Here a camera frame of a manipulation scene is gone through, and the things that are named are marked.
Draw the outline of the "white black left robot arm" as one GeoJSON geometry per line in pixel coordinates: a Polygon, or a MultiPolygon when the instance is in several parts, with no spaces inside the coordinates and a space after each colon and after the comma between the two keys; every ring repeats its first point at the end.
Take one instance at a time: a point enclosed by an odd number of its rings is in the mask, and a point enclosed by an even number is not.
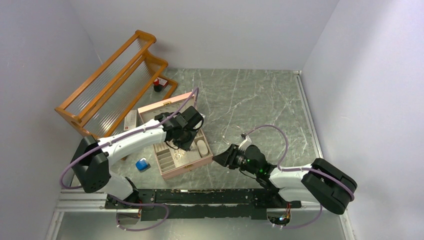
{"type": "Polygon", "coordinates": [[[127,177],[111,171],[111,166],[123,157],[145,147],[172,143],[188,151],[204,123],[204,116],[193,106],[183,112],[162,112],[132,130],[96,139],[84,137],[71,160],[81,188],[87,194],[104,192],[114,196],[126,208],[134,207],[139,191],[127,177]]]}

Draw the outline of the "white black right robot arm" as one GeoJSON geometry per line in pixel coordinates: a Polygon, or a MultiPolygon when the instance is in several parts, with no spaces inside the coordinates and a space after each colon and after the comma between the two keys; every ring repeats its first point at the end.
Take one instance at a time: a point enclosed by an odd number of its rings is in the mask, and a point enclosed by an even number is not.
{"type": "Polygon", "coordinates": [[[313,202],[342,215],[355,199],[358,187],[352,177],[323,158],[303,166],[278,168],[266,160],[257,146],[240,150],[238,145],[231,144],[212,159],[223,167],[254,175],[264,189],[271,191],[269,199],[275,207],[282,207],[287,202],[313,202]]]}

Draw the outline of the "silver pearl bangle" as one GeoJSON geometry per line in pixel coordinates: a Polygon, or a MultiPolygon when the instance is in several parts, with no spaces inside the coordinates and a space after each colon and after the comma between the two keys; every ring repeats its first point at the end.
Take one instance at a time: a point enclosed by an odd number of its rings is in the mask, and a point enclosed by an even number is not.
{"type": "Polygon", "coordinates": [[[242,141],[242,134],[245,131],[238,125],[228,125],[221,131],[221,138],[227,145],[236,144],[239,145],[242,141]]]}

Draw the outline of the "pink jewelry box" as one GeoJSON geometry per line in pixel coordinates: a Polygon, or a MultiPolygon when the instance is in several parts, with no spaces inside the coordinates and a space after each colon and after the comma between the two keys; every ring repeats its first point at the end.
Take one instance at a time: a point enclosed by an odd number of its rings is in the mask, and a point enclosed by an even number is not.
{"type": "MultiPolygon", "coordinates": [[[[188,92],[138,108],[137,111],[140,115],[141,122],[145,124],[147,121],[161,113],[169,112],[172,114],[186,99],[188,99],[188,102],[180,110],[182,113],[195,104],[196,95],[194,94],[192,97],[189,97],[189,95],[190,93],[188,92]]],[[[173,142],[169,141],[167,143],[154,144],[153,152],[158,164],[159,172],[165,180],[209,164],[212,162],[213,157],[207,139],[201,129],[195,133],[195,138],[190,151],[177,149],[173,142]],[[208,155],[205,157],[201,157],[199,154],[197,148],[198,140],[204,140],[208,147],[208,155]]]]}

